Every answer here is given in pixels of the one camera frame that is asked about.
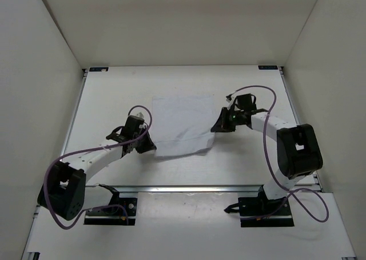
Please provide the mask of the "white skirt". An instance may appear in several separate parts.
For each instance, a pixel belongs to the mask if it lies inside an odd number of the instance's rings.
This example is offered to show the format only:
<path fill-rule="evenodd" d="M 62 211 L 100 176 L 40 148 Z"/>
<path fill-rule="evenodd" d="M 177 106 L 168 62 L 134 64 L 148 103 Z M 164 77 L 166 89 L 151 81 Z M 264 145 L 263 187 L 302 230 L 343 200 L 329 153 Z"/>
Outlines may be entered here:
<path fill-rule="evenodd" d="M 152 101 L 151 138 L 158 159 L 201 153 L 213 146 L 211 127 L 217 113 L 211 95 L 155 97 Z"/>

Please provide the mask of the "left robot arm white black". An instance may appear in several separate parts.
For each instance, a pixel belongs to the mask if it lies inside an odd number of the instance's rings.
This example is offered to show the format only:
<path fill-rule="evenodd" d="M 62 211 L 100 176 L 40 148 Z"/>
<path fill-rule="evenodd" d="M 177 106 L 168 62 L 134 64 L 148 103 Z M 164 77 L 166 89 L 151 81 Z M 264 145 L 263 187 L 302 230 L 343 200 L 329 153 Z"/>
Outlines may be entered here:
<path fill-rule="evenodd" d="M 128 115 L 123 126 L 116 127 L 97 147 L 74 151 L 54 160 L 46 170 L 37 202 L 48 209 L 57 224 L 60 218 L 78 220 L 84 208 L 86 183 L 102 169 L 136 151 L 139 154 L 156 150 L 150 135 L 151 124 L 143 117 Z"/>

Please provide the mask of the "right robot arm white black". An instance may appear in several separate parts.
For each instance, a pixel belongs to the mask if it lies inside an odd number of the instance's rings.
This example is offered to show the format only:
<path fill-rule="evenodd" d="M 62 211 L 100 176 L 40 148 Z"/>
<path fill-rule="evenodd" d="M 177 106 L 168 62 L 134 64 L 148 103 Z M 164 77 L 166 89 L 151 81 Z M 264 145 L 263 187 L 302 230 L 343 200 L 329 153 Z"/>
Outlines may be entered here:
<path fill-rule="evenodd" d="M 221 109 L 213 133 L 231 133 L 237 126 L 247 126 L 263 134 L 265 141 L 276 142 L 276 171 L 271 170 L 272 179 L 258 192 L 257 210 L 270 214 L 277 207 L 277 201 L 287 196 L 289 191 L 303 178 L 322 168 L 323 158 L 313 127 L 309 124 L 297 125 L 271 116 L 268 110 L 258 109 L 253 94 L 236 97 L 228 95 L 228 107 Z"/>

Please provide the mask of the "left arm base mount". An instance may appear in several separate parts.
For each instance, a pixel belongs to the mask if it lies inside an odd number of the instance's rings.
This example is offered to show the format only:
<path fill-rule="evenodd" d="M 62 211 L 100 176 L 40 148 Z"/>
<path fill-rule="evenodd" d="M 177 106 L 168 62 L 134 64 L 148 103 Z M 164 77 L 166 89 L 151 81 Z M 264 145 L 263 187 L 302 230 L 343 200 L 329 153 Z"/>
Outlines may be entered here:
<path fill-rule="evenodd" d="M 97 184 L 86 188 L 84 225 L 134 226 L 138 194 Z"/>

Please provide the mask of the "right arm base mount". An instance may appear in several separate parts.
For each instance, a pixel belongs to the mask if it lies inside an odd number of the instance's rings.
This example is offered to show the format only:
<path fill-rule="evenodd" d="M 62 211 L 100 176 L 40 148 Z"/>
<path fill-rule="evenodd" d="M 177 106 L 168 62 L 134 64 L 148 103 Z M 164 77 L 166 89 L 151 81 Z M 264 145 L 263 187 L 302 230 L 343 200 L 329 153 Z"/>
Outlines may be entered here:
<path fill-rule="evenodd" d="M 239 213 L 241 227 L 293 227 L 291 207 L 286 197 L 268 199 L 263 186 L 256 197 L 241 196 L 238 202 L 224 209 L 227 214 Z"/>

